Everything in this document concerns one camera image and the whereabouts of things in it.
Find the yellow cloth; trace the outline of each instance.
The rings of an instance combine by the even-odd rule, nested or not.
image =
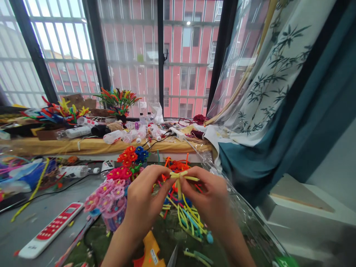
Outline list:
[[[37,137],[29,137],[22,139],[15,139],[11,141],[0,140],[0,145],[10,145],[13,147],[21,148],[22,152],[30,153],[31,155],[96,155],[96,154],[107,154],[107,153],[121,153],[130,144],[124,143],[121,140],[113,143],[112,145],[106,144],[103,139],[83,139],[79,138],[70,139],[65,141],[59,140],[49,140],[40,141]],[[78,149],[78,141],[80,141],[80,150]],[[146,141],[142,141],[141,144],[132,143],[133,146],[143,145]],[[211,145],[200,145],[192,143],[192,145],[197,145],[199,151],[211,151]],[[152,149],[153,151],[159,150],[160,152],[169,153],[191,153],[195,152],[192,147],[187,142],[180,142],[174,137],[169,137],[165,141],[158,142]]]

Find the craft flower arrangement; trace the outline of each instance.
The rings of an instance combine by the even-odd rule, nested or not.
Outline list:
[[[139,101],[141,98],[137,98],[135,93],[132,93],[128,90],[120,91],[119,88],[116,88],[112,93],[101,88],[101,95],[95,95],[99,97],[101,100],[100,104],[106,103],[108,108],[110,109],[110,113],[117,116],[128,116],[129,115],[129,107],[131,107],[134,103]]]

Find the remote control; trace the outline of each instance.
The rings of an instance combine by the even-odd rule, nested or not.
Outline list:
[[[57,218],[20,250],[19,257],[28,259],[37,258],[80,212],[82,207],[83,203],[80,202],[70,204]]]

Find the red yarn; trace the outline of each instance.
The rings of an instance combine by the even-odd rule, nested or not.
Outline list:
[[[198,124],[198,125],[203,125],[205,121],[205,116],[202,114],[195,115],[193,120]]]

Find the hand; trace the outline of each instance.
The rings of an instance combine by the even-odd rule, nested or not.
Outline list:
[[[197,192],[186,179],[181,178],[182,192],[192,201],[213,234],[219,235],[232,220],[225,179],[197,166],[189,169],[187,175],[200,179],[206,192]]]
[[[162,211],[165,198],[175,179],[167,179],[156,196],[153,184],[163,175],[169,177],[170,169],[160,165],[147,166],[130,184],[127,191],[127,209],[122,225],[137,241],[142,241]]]

